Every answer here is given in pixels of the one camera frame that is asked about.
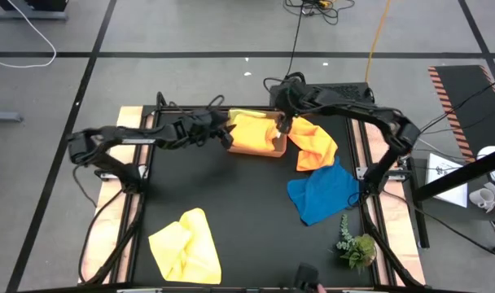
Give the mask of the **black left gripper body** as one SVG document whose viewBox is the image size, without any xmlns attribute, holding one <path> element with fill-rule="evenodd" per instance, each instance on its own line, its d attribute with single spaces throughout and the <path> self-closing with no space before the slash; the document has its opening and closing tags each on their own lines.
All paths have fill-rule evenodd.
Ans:
<svg viewBox="0 0 495 293">
<path fill-rule="evenodd" d="M 190 138 L 199 141 L 223 137 L 229 117 L 217 110 L 197 109 L 186 118 L 186 129 Z"/>
</svg>

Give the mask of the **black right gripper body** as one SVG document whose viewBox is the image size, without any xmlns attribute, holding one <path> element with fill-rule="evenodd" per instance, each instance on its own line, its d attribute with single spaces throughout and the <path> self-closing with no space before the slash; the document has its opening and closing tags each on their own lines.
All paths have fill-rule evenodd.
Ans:
<svg viewBox="0 0 495 293">
<path fill-rule="evenodd" d="M 310 106 L 303 101 L 309 92 L 305 79 L 288 77 L 278 85 L 270 87 L 270 106 L 285 117 L 293 117 L 310 112 Z"/>
</svg>

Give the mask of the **green microfiber towel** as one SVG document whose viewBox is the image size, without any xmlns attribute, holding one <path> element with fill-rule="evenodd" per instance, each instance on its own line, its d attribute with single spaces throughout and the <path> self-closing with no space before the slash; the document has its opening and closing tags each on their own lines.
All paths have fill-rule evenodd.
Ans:
<svg viewBox="0 0 495 293">
<path fill-rule="evenodd" d="M 265 112 L 260 112 L 252 109 L 231 108 L 228 111 L 228 117 L 233 120 L 238 115 L 245 115 L 256 118 L 266 118 Z"/>
</svg>

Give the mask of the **orange microfiber towel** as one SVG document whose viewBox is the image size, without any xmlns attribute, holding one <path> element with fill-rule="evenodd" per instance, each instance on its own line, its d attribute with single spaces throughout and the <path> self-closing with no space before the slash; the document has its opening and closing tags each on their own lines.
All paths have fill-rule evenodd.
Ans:
<svg viewBox="0 0 495 293">
<path fill-rule="evenodd" d="M 296 164 L 298 172 L 313 171 L 334 164 L 338 145 L 321 126 L 314 125 L 303 117 L 296 117 L 287 136 L 300 149 Z"/>
<path fill-rule="evenodd" d="M 230 131 L 233 146 L 251 151 L 274 151 L 273 139 L 277 137 L 276 122 L 265 117 L 238 114 Z"/>
</svg>

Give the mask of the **blue microfiber towel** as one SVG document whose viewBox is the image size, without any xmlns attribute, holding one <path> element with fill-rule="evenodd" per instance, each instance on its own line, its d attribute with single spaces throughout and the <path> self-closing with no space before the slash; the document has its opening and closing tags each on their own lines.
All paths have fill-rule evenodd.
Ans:
<svg viewBox="0 0 495 293">
<path fill-rule="evenodd" d="M 339 163 L 338 157 L 333 165 L 317 169 L 307 178 L 289 181 L 287 193 L 307 226 L 349 208 L 360 197 L 358 181 Z"/>
</svg>

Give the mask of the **yellow microfiber towel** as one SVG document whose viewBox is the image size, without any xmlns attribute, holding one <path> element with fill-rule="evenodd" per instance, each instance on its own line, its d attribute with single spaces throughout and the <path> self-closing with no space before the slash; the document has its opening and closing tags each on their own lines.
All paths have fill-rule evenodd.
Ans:
<svg viewBox="0 0 495 293">
<path fill-rule="evenodd" d="M 221 264 L 205 212 L 194 208 L 148 237 L 164 280 L 218 285 Z"/>
</svg>

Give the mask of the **orange plastic bin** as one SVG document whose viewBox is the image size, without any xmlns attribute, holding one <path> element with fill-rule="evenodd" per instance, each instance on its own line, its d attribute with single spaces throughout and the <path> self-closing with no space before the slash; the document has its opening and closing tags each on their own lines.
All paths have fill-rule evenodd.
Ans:
<svg viewBox="0 0 495 293">
<path fill-rule="evenodd" d="M 276 129 L 277 129 L 277 121 L 278 118 L 280 117 L 279 112 L 268 112 L 268 111 L 260 111 L 260 112 L 265 112 L 266 113 L 266 118 L 273 119 L 276 122 Z M 233 120 L 229 118 L 228 125 L 232 125 Z M 246 150 L 246 149 L 241 149 L 232 147 L 229 149 L 229 152 L 233 153 L 241 153 L 241 154 L 246 154 L 246 155 L 258 155 L 258 156 L 268 156 L 268 157 L 281 157 L 286 149 L 287 149 L 287 136 L 284 134 L 279 134 L 277 131 L 277 137 L 273 139 L 273 144 L 275 146 L 274 151 L 251 151 L 251 150 Z"/>
</svg>

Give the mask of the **black computer tower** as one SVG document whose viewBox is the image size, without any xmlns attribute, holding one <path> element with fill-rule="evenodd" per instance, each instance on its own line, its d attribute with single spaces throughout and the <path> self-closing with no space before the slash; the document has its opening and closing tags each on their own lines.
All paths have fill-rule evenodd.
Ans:
<svg viewBox="0 0 495 293">
<path fill-rule="evenodd" d="M 375 103 L 372 89 L 365 82 L 298 85 L 300 90 L 331 90 L 338 95 L 361 103 Z"/>
</svg>

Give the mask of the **light wooden side board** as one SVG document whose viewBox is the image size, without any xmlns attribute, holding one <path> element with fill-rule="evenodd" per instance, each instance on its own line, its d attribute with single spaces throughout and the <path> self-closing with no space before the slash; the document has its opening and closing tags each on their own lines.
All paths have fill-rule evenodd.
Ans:
<svg viewBox="0 0 495 293">
<path fill-rule="evenodd" d="M 352 120 L 357 162 L 360 167 L 368 167 L 383 157 L 388 149 L 379 130 L 373 126 Z M 384 186 L 385 191 L 366 201 L 370 219 L 384 240 L 397 256 L 411 276 L 425 284 L 418 245 L 410 218 L 410 209 L 405 203 L 403 183 L 390 180 Z"/>
<path fill-rule="evenodd" d="M 150 128 L 154 120 L 153 116 L 145 115 L 142 107 L 122 107 L 116 125 Z M 141 168 L 146 167 L 148 153 L 148 146 L 115 146 L 109 151 L 109 155 L 122 163 L 138 164 Z M 120 188 L 117 179 L 104 181 L 98 193 L 96 212 L 108 203 Z M 124 238 L 138 211 L 140 197 L 139 194 L 119 194 L 94 221 L 81 261 L 81 272 L 86 281 L 95 276 L 118 242 Z M 103 279 L 103 284 L 126 282 L 133 244 L 134 236 L 127 242 L 112 269 Z"/>
</svg>

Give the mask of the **small artificial plant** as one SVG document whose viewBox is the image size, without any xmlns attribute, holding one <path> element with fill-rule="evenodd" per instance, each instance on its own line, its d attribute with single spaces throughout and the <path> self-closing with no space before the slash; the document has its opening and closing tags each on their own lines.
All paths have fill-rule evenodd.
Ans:
<svg viewBox="0 0 495 293">
<path fill-rule="evenodd" d="M 352 236 L 348 229 L 348 215 L 343 214 L 340 221 L 340 239 L 335 248 L 340 251 L 340 259 L 348 262 L 350 269 L 361 273 L 374 262 L 377 251 L 375 240 L 369 234 Z"/>
</svg>

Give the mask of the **hazard-striped black mat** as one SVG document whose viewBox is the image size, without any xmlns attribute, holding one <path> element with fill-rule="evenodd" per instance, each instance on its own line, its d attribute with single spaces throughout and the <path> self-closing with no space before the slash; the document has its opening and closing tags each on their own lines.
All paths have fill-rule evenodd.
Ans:
<svg viewBox="0 0 495 293">
<path fill-rule="evenodd" d="M 436 66 L 428 73 L 448 125 L 426 134 L 455 138 L 463 159 L 476 161 L 482 148 L 495 147 L 495 80 L 481 65 Z"/>
</svg>

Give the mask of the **black diagonal bar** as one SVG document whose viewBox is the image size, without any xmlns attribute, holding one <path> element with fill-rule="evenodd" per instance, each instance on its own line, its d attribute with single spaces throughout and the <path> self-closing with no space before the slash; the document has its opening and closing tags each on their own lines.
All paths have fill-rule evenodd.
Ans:
<svg viewBox="0 0 495 293">
<path fill-rule="evenodd" d="M 468 183 L 495 170 L 495 152 L 476 162 L 467 164 L 454 172 L 445 175 L 415 190 L 414 201 L 424 201 L 457 186 Z"/>
</svg>

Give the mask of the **grey desk foot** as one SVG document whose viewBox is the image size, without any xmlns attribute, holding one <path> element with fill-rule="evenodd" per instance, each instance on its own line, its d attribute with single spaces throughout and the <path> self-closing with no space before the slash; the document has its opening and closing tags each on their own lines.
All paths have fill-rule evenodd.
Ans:
<svg viewBox="0 0 495 293">
<path fill-rule="evenodd" d="M 0 0 L 0 20 L 67 20 L 69 0 Z"/>
</svg>

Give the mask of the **white mug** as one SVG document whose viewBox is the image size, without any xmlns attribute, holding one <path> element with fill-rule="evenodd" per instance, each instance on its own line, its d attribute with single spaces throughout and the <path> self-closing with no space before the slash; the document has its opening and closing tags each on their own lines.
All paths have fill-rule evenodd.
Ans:
<svg viewBox="0 0 495 293">
<path fill-rule="evenodd" d="M 491 212 L 495 207 L 495 194 L 487 188 L 481 188 L 472 191 L 469 194 L 469 200 L 478 208 Z"/>
</svg>

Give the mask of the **black table frame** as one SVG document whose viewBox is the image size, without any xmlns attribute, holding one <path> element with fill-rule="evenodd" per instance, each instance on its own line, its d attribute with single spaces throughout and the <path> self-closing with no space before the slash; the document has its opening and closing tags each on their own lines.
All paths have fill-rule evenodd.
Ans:
<svg viewBox="0 0 495 293">
<path fill-rule="evenodd" d="M 182 110 L 181 108 L 178 107 L 177 104 L 175 103 L 167 103 L 164 96 L 162 95 L 161 92 L 158 92 L 156 94 L 156 104 L 154 106 L 144 106 L 143 109 L 143 115 L 152 115 L 153 116 L 153 123 L 152 127 L 150 128 L 138 128 L 138 129 L 153 129 L 158 127 L 159 125 L 157 124 L 158 118 L 161 117 L 161 114 L 163 112 L 166 112 L 168 109 L 174 108 L 177 110 L 177 112 L 182 113 L 183 115 L 189 114 L 188 112 Z M 153 145 L 121 145 L 121 146 L 132 146 L 132 147 L 146 147 L 148 146 L 149 149 L 152 147 L 156 147 Z M 107 276 L 108 272 L 112 269 L 112 266 L 114 263 L 117 261 L 119 258 L 120 254 L 124 250 L 127 242 L 132 238 L 132 236 L 135 237 L 135 234 L 137 233 L 138 226 L 140 222 L 142 221 L 142 215 L 144 213 L 144 201 L 145 201 L 145 192 L 147 188 L 147 172 L 149 170 L 149 164 L 146 164 L 146 167 L 139 167 L 140 165 L 134 164 L 134 163 L 127 163 L 127 164 L 132 164 L 133 166 L 138 168 L 139 173 L 142 175 L 142 178 L 144 180 L 144 185 L 142 186 L 142 192 L 140 193 L 126 193 L 120 188 L 120 190 L 112 197 L 112 199 L 109 200 L 108 203 L 106 203 L 98 212 L 95 213 L 94 219 L 90 222 L 89 229 L 87 230 L 86 236 L 85 236 L 85 241 L 83 244 L 83 250 L 85 249 L 85 246 L 87 244 L 87 240 L 90 234 L 90 231 L 92 229 L 92 226 L 94 224 L 94 221 L 97 219 L 99 214 L 104 210 L 104 208 L 107 207 L 112 201 L 121 193 L 124 193 L 126 195 L 128 194 L 139 194 L 140 200 L 138 202 L 138 211 L 133 219 L 133 222 L 131 224 L 131 227 L 128 228 L 125 232 L 125 236 L 122 240 L 118 242 L 114 250 L 111 252 L 110 256 L 107 258 L 107 260 L 104 262 L 103 266 L 98 270 L 98 272 L 95 274 L 94 277 L 90 278 L 89 281 L 86 281 L 83 277 L 83 274 L 81 272 L 81 261 L 83 259 L 84 252 L 80 255 L 80 260 L 79 260 L 79 265 L 78 265 L 78 275 L 81 280 L 81 283 L 85 286 L 88 285 L 100 285 L 103 283 L 103 279 L 105 276 Z M 76 165 L 77 168 L 80 168 L 81 166 L 83 167 L 88 167 L 92 164 L 83 166 L 83 165 Z M 96 167 L 97 170 L 94 172 L 95 175 L 97 175 L 102 181 L 108 181 L 109 179 L 117 179 L 118 182 L 120 183 L 119 179 L 102 169 Z M 386 172 L 385 178 L 384 178 L 384 184 L 387 181 L 387 176 L 389 175 L 389 171 Z M 370 214 L 368 211 L 368 208 L 366 206 L 366 201 L 373 197 L 373 196 L 378 196 L 379 194 L 373 194 L 373 195 L 364 195 L 363 192 L 360 192 L 360 197 L 359 200 L 350 206 L 350 208 L 357 208 L 360 210 L 361 213 L 361 221 L 363 228 L 368 232 L 368 234 L 375 240 L 375 245 L 378 246 L 378 248 L 382 251 L 383 253 L 383 262 L 385 263 L 385 267 L 387 269 L 387 277 L 389 278 L 390 281 L 393 281 L 395 278 L 399 278 L 404 286 L 406 287 L 413 287 L 413 288 L 427 288 L 426 285 L 421 284 L 420 282 L 416 281 L 409 271 L 402 265 L 402 263 L 399 261 L 397 256 L 394 254 L 392 249 L 389 247 L 388 243 L 384 238 L 382 237 L 381 233 L 378 230 L 378 226 L 373 223 L 373 221 L 370 219 Z"/>
</svg>

